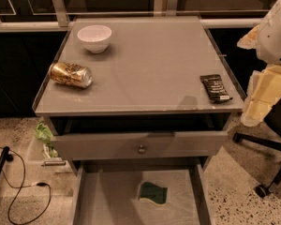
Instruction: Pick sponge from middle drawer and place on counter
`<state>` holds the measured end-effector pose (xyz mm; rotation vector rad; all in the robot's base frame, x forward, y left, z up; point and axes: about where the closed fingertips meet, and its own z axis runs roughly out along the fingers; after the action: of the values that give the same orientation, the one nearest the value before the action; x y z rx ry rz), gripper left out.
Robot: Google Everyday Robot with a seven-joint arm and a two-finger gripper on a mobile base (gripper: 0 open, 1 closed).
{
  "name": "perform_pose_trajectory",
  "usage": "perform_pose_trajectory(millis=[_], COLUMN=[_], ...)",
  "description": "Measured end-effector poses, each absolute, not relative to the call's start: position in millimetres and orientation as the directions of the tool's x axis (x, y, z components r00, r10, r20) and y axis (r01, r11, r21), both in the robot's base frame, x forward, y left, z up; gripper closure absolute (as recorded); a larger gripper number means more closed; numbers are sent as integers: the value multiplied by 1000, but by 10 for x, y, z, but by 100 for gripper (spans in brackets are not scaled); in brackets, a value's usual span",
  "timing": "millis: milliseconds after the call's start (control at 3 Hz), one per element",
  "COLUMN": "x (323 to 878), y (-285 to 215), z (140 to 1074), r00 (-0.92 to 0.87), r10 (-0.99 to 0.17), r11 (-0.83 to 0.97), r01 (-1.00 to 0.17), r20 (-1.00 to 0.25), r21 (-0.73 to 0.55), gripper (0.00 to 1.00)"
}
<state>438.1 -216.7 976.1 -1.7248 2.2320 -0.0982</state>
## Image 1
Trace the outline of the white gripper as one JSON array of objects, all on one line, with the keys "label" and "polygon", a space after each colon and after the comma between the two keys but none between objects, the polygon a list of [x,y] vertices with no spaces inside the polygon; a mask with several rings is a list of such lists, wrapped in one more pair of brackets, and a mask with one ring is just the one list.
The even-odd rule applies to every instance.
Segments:
[{"label": "white gripper", "polygon": [[270,64],[261,72],[254,71],[249,80],[241,122],[255,127],[281,99],[281,0],[274,4],[259,26],[237,42],[237,46],[246,50],[256,48],[258,59]]}]

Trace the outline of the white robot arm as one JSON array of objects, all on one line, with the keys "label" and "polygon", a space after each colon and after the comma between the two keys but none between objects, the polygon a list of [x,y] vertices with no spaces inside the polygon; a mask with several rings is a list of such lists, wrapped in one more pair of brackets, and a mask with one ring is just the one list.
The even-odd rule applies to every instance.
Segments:
[{"label": "white robot arm", "polygon": [[238,42],[242,49],[255,49],[257,58],[266,63],[262,71],[254,70],[247,87],[241,122],[255,127],[264,120],[281,98],[281,0]]}]

